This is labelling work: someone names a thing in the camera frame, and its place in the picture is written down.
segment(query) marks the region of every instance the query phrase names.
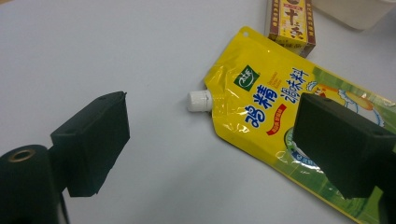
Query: cardboard box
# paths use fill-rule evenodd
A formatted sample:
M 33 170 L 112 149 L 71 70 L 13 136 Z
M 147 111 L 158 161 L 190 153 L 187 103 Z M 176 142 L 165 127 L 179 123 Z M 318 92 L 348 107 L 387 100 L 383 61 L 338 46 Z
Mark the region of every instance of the cardboard box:
M 268 0 L 265 35 L 305 58 L 316 45 L 311 0 Z

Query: white spout cap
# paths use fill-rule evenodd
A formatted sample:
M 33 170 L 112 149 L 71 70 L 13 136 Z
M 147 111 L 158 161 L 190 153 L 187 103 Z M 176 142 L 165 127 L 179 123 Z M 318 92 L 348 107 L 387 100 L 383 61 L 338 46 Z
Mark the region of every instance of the white spout cap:
M 211 111 L 213 105 L 212 94 L 210 91 L 191 91 L 188 95 L 187 109 L 190 112 Z

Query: yellow pouch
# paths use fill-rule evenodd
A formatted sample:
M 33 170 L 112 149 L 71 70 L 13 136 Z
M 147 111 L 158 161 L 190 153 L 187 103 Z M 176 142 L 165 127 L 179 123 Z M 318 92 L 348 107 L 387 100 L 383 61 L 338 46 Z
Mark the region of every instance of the yellow pouch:
M 368 199 L 344 199 L 292 142 L 292 126 L 303 92 L 331 98 L 396 133 L 394 103 L 283 49 L 248 27 L 233 38 L 205 77 L 205 84 L 208 92 L 203 98 L 211 107 L 219 137 L 264 161 L 353 220 L 378 223 L 381 190 L 375 189 Z

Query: white table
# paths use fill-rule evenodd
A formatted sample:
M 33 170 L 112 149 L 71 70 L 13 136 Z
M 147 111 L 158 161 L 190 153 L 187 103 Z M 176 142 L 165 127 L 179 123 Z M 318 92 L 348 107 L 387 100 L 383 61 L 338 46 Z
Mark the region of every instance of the white table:
M 51 147 L 96 97 L 127 91 L 128 142 L 98 195 L 70 198 L 73 224 L 351 223 L 268 165 L 220 140 L 189 91 L 264 0 L 50 1 L 0 6 L 0 153 Z M 353 31 L 315 14 L 309 60 L 396 101 L 396 10 Z

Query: green logo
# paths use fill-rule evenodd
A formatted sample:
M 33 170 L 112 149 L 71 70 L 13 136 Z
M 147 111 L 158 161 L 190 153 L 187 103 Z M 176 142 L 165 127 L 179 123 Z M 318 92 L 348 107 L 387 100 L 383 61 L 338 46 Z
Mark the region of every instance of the green logo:
M 241 72 L 241 74 L 233 83 L 245 91 L 250 91 L 257 78 L 259 78 L 259 74 L 257 74 L 249 65 L 247 65 L 247 67 Z

